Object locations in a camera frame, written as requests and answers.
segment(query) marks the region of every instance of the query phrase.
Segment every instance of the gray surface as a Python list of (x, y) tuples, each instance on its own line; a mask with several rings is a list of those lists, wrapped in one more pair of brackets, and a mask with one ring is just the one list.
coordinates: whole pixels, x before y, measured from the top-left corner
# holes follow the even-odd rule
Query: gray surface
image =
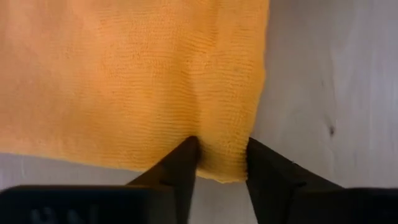
[[(396, 0), (272, 0), (252, 135), (344, 186), (398, 186), (397, 11)], [(136, 175), (0, 155), (0, 187), (122, 184)], [(245, 185), (198, 179), (191, 223), (256, 223)]]

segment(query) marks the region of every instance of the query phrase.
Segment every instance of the orange towel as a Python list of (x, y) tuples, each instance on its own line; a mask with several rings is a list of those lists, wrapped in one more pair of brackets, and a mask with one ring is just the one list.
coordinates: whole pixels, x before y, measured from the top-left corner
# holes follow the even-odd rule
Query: orange towel
[(187, 136), (246, 178), (268, 0), (0, 1), (0, 151), (143, 170)]

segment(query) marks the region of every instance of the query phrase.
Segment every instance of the orange cloth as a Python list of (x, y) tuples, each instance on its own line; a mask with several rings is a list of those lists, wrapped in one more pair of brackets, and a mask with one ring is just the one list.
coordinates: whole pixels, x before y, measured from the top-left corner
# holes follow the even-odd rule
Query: orange cloth
[(189, 135), (246, 178), (268, 0), (0, 1), (0, 151), (143, 170)]

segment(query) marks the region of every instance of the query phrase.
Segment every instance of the white surface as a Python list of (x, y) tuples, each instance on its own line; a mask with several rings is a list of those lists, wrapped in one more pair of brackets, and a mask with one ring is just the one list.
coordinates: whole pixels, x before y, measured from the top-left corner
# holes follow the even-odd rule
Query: white surface
[[(397, 187), (397, 11), (396, 0), (272, 0), (253, 137), (341, 185)], [(0, 187), (136, 175), (0, 155)], [(191, 223), (256, 223), (246, 186), (198, 179)]]

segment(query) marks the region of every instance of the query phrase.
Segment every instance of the dark spot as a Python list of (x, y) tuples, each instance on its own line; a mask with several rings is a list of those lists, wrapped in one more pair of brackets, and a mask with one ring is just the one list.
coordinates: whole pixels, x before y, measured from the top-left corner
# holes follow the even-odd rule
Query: dark spot
[(332, 125), (329, 127), (329, 134), (331, 137), (333, 137), (335, 135), (336, 132), (336, 128)]

